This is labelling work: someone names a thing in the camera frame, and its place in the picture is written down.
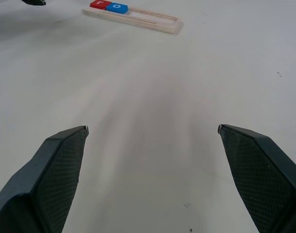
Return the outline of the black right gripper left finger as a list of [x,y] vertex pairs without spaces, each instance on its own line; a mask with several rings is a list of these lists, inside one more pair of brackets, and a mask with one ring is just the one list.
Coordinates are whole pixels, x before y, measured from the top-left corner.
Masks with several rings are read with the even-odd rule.
[[62,232],[75,192],[87,126],[48,137],[0,191],[0,233]]

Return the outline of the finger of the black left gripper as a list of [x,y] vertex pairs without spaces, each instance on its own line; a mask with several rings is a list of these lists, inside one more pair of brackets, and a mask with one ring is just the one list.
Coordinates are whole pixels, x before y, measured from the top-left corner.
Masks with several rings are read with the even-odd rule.
[[25,4],[33,5],[33,6],[45,6],[46,1],[45,0],[21,0]]

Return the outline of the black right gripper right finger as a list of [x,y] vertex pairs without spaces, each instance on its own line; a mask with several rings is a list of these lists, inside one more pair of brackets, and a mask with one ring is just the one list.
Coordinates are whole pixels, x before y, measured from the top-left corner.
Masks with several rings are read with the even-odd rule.
[[296,233],[296,164],[268,136],[218,127],[235,186],[261,233]]

